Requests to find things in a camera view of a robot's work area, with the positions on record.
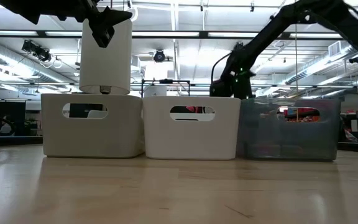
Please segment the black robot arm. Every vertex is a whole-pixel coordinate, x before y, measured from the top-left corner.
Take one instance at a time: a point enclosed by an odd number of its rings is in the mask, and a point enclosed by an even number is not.
[[[74,17],[78,22],[89,20],[89,27],[99,47],[107,47],[114,35],[113,26],[132,17],[131,12],[112,10],[108,7],[99,12],[96,7],[100,0],[0,0],[0,5],[20,14],[34,24],[40,15],[57,16],[61,21]]]
[[[318,23],[327,29],[339,33],[358,50],[358,19],[349,10],[352,9],[343,0],[299,0],[282,7],[276,17],[263,28],[258,35],[241,49],[233,50],[227,59],[220,80],[211,84],[210,96],[231,96],[252,98],[250,71],[257,57],[282,32],[292,24]]]

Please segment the ceiling pipe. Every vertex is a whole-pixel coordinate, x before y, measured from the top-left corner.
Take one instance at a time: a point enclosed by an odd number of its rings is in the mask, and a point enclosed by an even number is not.
[[[48,80],[50,82],[73,83],[75,81],[41,66],[38,62],[26,58],[18,53],[15,53],[6,47],[0,45],[0,64],[7,65],[12,68],[12,72],[22,75],[26,74],[29,77],[39,77],[41,80]]]
[[[353,70],[351,70],[349,72],[345,72],[345,73],[343,73],[341,75],[337,75],[337,76],[329,78],[329,79],[327,79],[325,81],[319,82],[316,85],[318,85],[318,86],[320,86],[320,85],[328,85],[328,84],[334,83],[334,82],[336,82],[336,81],[338,81],[338,80],[340,80],[342,78],[346,78],[346,77],[355,75],[357,73],[358,73],[358,68],[355,68],[355,69],[353,69]],[[306,94],[306,92],[310,92],[312,90],[313,90],[313,88],[306,88],[304,90],[300,90],[298,92],[298,94],[295,94],[294,92],[291,92],[291,93],[286,94],[285,96],[290,96],[291,98],[293,98],[293,97],[304,95],[304,94]]]
[[[110,7],[109,2],[99,2],[98,7]],[[162,3],[162,2],[147,2],[147,1],[136,1],[133,3],[133,6],[136,6],[139,9],[152,9],[152,10],[163,10],[163,11],[170,11],[170,3]],[[122,8],[122,4],[113,4],[112,7],[120,7]],[[251,9],[251,5],[216,5],[210,4],[204,7],[204,10],[215,10],[215,11],[241,11],[246,12]],[[257,9],[277,9],[280,6],[258,6],[257,4],[254,5],[255,11]],[[178,8],[180,12],[188,12],[188,11],[200,11],[199,4],[180,4]]]
[[[311,60],[304,64],[303,68],[299,71],[294,70],[291,73],[289,73],[286,78],[284,78],[278,85],[291,85],[292,83],[295,83],[296,81],[301,80],[302,78],[306,78],[310,75],[313,75],[317,72],[320,72],[332,65],[334,65],[334,62],[337,62],[339,60],[347,60],[349,58],[354,57],[358,54],[358,51],[347,41],[340,41],[336,42],[338,46],[338,54],[330,55],[329,51],[322,54],[321,56],[315,58],[314,60]],[[263,90],[257,91],[257,96],[267,96],[271,95],[273,92],[277,91],[279,88],[277,87],[270,87],[265,88]]]
[[[287,2],[287,0],[283,0],[282,3],[277,7],[277,11],[274,12],[274,14],[272,16],[276,16],[278,12],[280,12],[281,8],[285,5],[285,3]],[[286,47],[288,47],[290,44],[292,43],[292,41],[288,41],[285,42],[278,51],[276,51],[270,58],[268,58],[266,61],[258,64],[258,66],[256,66],[254,73],[259,72],[262,68],[264,68],[266,66],[266,64],[268,64],[271,60],[273,60],[273,58],[275,58],[279,53],[281,53]]]

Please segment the ceiling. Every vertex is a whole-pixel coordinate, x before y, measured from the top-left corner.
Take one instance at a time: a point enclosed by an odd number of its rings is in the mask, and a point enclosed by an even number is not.
[[[200,11],[200,2],[205,10]],[[133,0],[133,6],[138,10],[138,18],[133,22],[133,30],[172,30],[171,3],[178,4],[175,30],[226,30],[242,32],[258,32],[269,22],[269,17],[278,12],[282,4],[291,4],[293,0]],[[357,6],[358,0],[345,1]],[[117,10],[122,10],[122,1],[113,1]],[[250,5],[255,9],[250,12]],[[110,6],[109,1],[101,1],[99,7]],[[0,29],[7,30],[82,30],[82,24],[72,18],[59,21],[53,16],[41,16],[39,24],[35,25],[23,17],[0,7]],[[332,32],[318,24],[290,26],[286,32]],[[35,43],[50,49],[50,52],[62,60],[61,68],[50,67],[54,72],[62,74],[74,82],[79,77],[74,75],[77,66],[77,39],[48,39],[31,38]],[[21,50],[23,38],[0,37],[0,45],[23,56]],[[214,63],[228,54],[237,42],[248,43],[242,39],[178,39],[179,55],[177,62],[180,66],[179,77],[194,83],[209,83],[211,69]],[[258,57],[253,70],[257,75],[252,78],[257,84],[280,84],[280,81],[303,66],[328,51],[328,46],[335,40],[276,40]],[[143,67],[153,63],[149,53],[157,49],[164,50],[170,58],[174,58],[174,43],[172,39],[133,39],[132,55],[139,56]],[[215,69],[214,77],[218,78],[224,68],[223,60]],[[173,62],[168,62],[168,78],[175,78]],[[322,81],[338,76],[345,70],[354,69],[358,65],[335,63],[330,68],[314,73],[311,78],[300,81],[302,85],[318,85]]]

